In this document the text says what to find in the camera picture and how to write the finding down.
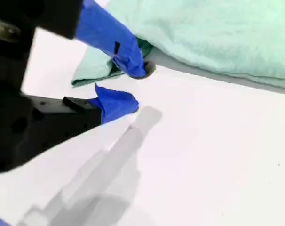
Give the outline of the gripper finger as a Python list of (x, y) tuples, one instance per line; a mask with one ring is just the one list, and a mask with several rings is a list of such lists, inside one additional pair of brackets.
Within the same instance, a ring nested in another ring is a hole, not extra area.
[(33, 97), (32, 157), (88, 130), (138, 110), (128, 92), (95, 85), (96, 97), (53, 99)]
[(37, 26), (108, 55), (131, 77), (146, 77), (135, 36), (94, 0), (37, 0)]

